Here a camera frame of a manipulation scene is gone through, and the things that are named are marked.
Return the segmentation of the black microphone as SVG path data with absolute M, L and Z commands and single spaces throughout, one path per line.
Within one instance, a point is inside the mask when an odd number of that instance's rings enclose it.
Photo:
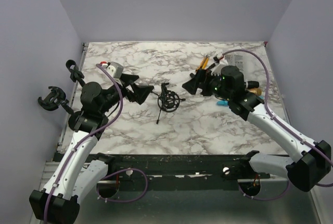
M 245 81 L 245 87 L 246 89 L 256 89 L 260 87 L 260 84 L 258 81 Z

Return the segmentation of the black round-base shockmount stand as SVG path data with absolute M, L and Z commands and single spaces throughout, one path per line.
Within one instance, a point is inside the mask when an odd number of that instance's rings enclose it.
M 74 110 L 69 106 L 69 101 L 65 92 L 56 86 L 49 86 L 50 93 L 42 99 L 37 99 L 38 104 L 46 111 L 54 111 L 61 106 L 69 115 L 74 115 Z

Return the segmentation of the black round-base mic stand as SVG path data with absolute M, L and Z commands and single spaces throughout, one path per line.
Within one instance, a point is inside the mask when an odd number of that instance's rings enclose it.
M 74 60 L 69 59 L 66 62 L 66 68 L 70 72 L 70 79 L 76 83 L 78 82 L 81 88 L 85 86 L 85 81 L 84 81 L 84 74 L 79 70 L 76 62 Z

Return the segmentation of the gold microphone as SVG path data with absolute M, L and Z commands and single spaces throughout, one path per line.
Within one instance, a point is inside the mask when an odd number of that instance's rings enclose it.
M 253 88 L 249 90 L 251 93 L 257 95 L 257 96 L 261 96 L 262 95 L 262 90 L 260 88 Z

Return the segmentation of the blue microphone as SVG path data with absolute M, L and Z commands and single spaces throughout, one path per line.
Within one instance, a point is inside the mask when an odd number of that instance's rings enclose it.
M 228 106 L 228 101 L 221 100 L 216 103 L 218 106 Z

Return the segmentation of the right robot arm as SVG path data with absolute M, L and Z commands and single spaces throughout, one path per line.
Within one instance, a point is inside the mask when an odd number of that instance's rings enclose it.
M 236 66 L 221 68 L 220 74 L 199 69 L 183 89 L 202 96 L 216 96 L 228 102 L 229 109 L 243 120 L 257 126 L 288 154 L 286 157 L 252 151 L 242 158 L 240 174 L 251 178 L 267 173 L 288 179 L 303 192 L 310 191 L 331 170 L 331 146 L 316 142 L 287 124 L 263 99 L 247 90 L 243 73 Z

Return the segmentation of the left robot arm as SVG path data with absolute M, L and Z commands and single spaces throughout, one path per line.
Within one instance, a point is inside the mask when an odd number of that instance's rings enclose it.
M 142 104 L 154 90 L 152 85 L 137 85 L 136 75 L 122 74 L 119 83 L 103 89 L 97 82 L 84 82 L 80 71 L 73 71 L 71 79 L 82 87 L 82 109 L 73 112 L 66 104 L 63 107 L 71 115 L 68 125 L 74 131 L 70 145 L 58 168 L 40 191 L 34 190 L 29 202 L 37 219 L 44 223 L 74 223 L 80 205 L 100 179 L 109 180 L 115 175 L 115 166 L 110 158 L 92 161 L 83 169 L 91 150 L 103 131 L 115 122 L 105 113 L 115 104 L 123 108 L 123 99 Z

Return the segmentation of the black tripod mic stand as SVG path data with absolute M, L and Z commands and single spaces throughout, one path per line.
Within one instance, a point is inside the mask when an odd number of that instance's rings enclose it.
M 160 115 L 161 112 L 165 112 L 165 113 L 172 113 L 175 112 L 180 103 L 186 101 L 185 98 L 180 98 L 179 95 L 177 93 L 175 93 L 174 91 L 171 91 L 167 88 L 167 86 L 169 85 L 169 83 L 161 83 L 161 93 L 157 94 L 156 92 L 152 91 L 152 93 L 154 95 L 157 95 L 157 105 L 159 107 L 159 115 L 158 115 L 158 119 L 156 121 L 156 124 L 159 124 L 159 120 L 160 120 Z

